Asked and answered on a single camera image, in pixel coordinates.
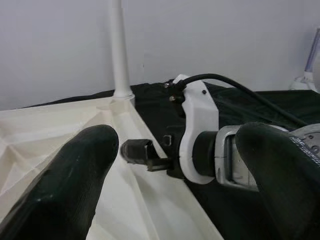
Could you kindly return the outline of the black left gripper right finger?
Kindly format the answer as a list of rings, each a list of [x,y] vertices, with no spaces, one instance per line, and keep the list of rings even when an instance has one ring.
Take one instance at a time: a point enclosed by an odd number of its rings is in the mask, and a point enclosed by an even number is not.
[[[320,158],[302,139],[264,123],[242,125],[240,157],[284,240],[320,238]]]

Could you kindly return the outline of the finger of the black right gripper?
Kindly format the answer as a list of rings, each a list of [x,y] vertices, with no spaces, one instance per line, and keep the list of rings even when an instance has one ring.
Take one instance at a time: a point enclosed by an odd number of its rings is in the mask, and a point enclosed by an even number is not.
[[[121,145],[120,154],[127,163],[144,165],[149,172],[173,169],[173,160],[161,158],[150,139],[128,139]]]

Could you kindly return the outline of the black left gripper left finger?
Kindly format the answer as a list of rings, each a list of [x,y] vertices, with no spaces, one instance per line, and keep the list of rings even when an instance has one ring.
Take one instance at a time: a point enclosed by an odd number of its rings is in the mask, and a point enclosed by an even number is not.
[[[0,224],[3,240],[84,240],[119,149],[109,125],[87,127],[66,142]]]

